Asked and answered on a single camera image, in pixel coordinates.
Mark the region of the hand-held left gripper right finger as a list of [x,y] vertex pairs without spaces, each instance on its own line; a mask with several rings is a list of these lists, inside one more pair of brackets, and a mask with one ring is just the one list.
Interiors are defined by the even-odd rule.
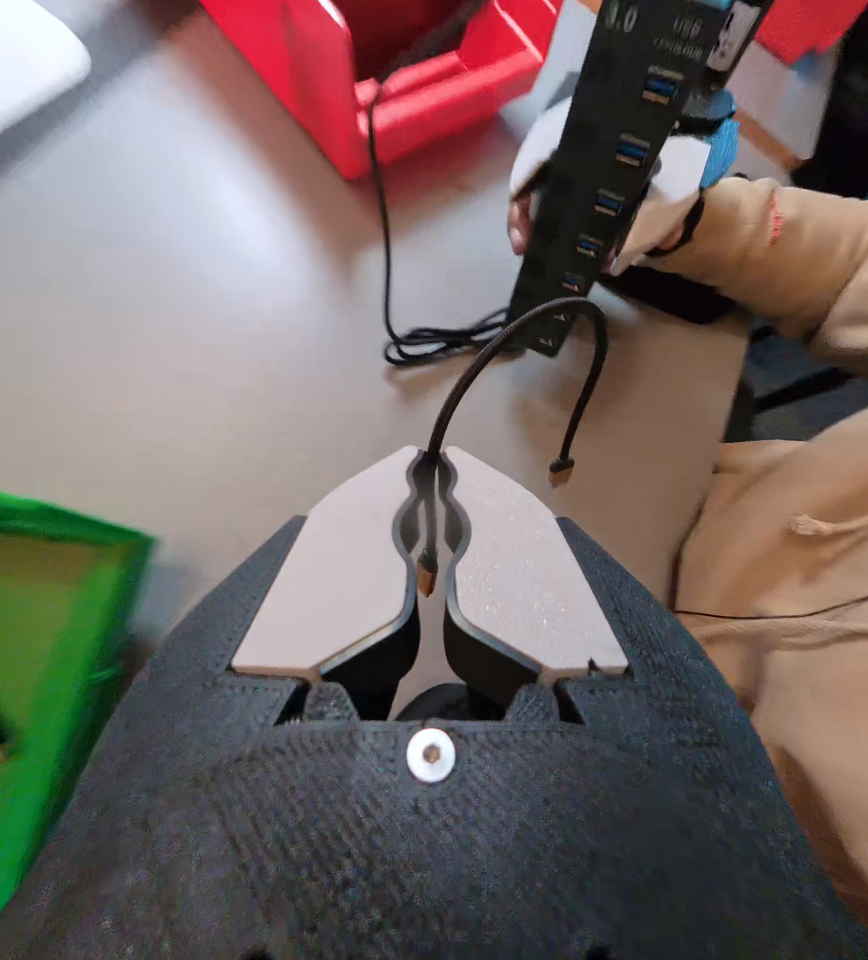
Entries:
[[548,505],[458,446],[443,452],[442,492],[452,558],[444,577],[448,622],[488,655],[480,673],[505,682],[622,675],[629,661]]

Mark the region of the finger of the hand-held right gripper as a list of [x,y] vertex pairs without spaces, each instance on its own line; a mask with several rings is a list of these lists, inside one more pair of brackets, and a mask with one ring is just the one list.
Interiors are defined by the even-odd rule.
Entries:
[[670,252],[686,236],[711,151],[709,142],[693,136],[668,138],[659,153],[659,171],[652,174],[644,198],[634,206],[625,238],[617,245],[614,277],[652,252]]
[[541,188],[558,151],[572,106],[572,96],[560,98],[528,129],[512,163],[509,200],[518,201]]

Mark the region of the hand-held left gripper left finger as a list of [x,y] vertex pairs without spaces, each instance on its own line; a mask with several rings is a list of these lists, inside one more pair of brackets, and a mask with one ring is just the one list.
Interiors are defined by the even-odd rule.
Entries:
[[404,446],[309,510],[233,655],[234,673],[326,679],[407,625],[420,458]]

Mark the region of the black seven-port usb hub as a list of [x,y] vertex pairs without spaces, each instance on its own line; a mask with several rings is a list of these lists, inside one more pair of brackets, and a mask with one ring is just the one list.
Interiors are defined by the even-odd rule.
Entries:
[[560,146],[540,186],[509,318],[588,297],[679,132],[731,2],[603,2]]

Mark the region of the black cable orange plug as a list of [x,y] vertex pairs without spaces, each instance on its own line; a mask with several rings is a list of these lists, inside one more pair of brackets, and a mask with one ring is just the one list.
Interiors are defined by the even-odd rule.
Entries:
[[519,346],[514,346],[513,342],[520,338],[523,330],[541,320],[571,317],[583,317],[590,321],[593,329],[594,352],[584,384],[565,427],[558,455],[549,465],[548,480],[552,487],[557,488],[566,485],[571,479],[574,469],[572,445],[596,390],[609,351],[607,318],[604,312],[580,295],[555,298],[528,310],[518,318],[507,318],[504,322],[490,323],[487,327],[490,338],[476,343],[473,358],[462,370],[441,403],[428,443],[420,457],[419,467],[415,469],[420,478],[419,490],[425,524],[425,543],[416,563],[416,586],[422,595],[428,596],[433,592],[438,575],[435,488],[436,482],[447,474],[447,459],[443,455],[443,447],[454,414],[476,379],[494,359],[500,354],[518,353],[521,350]]

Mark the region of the red plastic bin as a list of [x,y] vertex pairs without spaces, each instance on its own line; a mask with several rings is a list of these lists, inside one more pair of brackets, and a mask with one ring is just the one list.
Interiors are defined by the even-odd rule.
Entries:
[[347,181],[431,149],[527,94],[562,2],[204,1]]

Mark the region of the green plastic bin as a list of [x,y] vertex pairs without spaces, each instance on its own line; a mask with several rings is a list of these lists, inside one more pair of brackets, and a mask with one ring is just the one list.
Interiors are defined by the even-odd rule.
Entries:
[[0,911],[113,711],[154,545],[149,534],[0,492]]

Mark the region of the person's right hand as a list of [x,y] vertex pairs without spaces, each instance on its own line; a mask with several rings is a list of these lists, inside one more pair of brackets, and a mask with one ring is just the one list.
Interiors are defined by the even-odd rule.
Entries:
[[512,198],[508,207],[507,234],[516,257],[526,253],[534,232],[541,191],[524,191]]

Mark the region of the black chair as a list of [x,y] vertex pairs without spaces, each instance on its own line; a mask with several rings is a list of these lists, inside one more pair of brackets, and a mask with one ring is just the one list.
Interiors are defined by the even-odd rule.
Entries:
[[756,319],[723,442],[808,441],[867,408],[868,380],[826,366]]

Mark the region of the person's beige hoodie torso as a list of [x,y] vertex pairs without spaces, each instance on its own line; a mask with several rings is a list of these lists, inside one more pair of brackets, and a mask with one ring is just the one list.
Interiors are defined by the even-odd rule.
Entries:
[[723,446],[675,609],[868,927],[868,408],[808,441]]

